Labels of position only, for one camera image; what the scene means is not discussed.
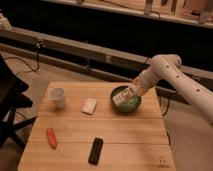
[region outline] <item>paper cup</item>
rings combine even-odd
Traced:
[[[49,98],[57,108],[63,109],[65,107],[65,94],[63,88],[53,88],[49,92]]]

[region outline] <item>black chair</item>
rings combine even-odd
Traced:
[[[14,124],[17,108],[31,107],[33,102],[22,94],[28,85],[16,77],[0,54],[0,148],[7,138],[12,138],[21,148],[25,143],[16,135],[16,131],[32,124],[36,117]]]

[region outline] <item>bowl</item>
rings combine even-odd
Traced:
[[[115,104],[115,102],[113,101],[113,97],[127,87],[128,86],[119,86],[119,87],[115,88],[111,93],[112,107],[116,111],[124,112],[124,113],[130,113],[130,112],[135,111],[141,104],[141,97],[140,96],[133,96],[132,98],[130,98],[126,102],[123,102],[120,105]]]

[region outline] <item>floor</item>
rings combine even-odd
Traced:
[[[4,58],[15,56],[5,52],[2,52],[2,55]],[[36,65],[33,60],[22,59],[31,66]],[[11,59],[6,62],[14,73],[29,70],[19,60]],[[38,73],[21,73],[18,76],[29,84],[30,88],[26,95],[34,102],[32,108],[19,110],[27,118],[35,116],[38,112],[41,99],[50,81],[103,81],[43,63],[40,63]],[[166,110],[166,105],[167,99],[162,98],[162,113]],[[22,116],[17,115],[16,121],[20,120],[23,120]],[[177,171],[212,171],[213,131],[200,114],[189,105],[171,101],[164,121],[171,138],[171,148]],[[30,130],[29,126],[19,131],[19,135],[25,142]],[[23,151],[8,139],[0,149],[0,171],[16,171],[22,153]]]

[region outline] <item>carrot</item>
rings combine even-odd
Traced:
[[[53,149],[56,149],[57,140],[56,140],[56,136],[55,136],[55,133],[54,133],[53,129],[52,128],[47,128],[46,133],[47,133],[47,139],[48,139],[48,142],[49,142],[50,146]]]

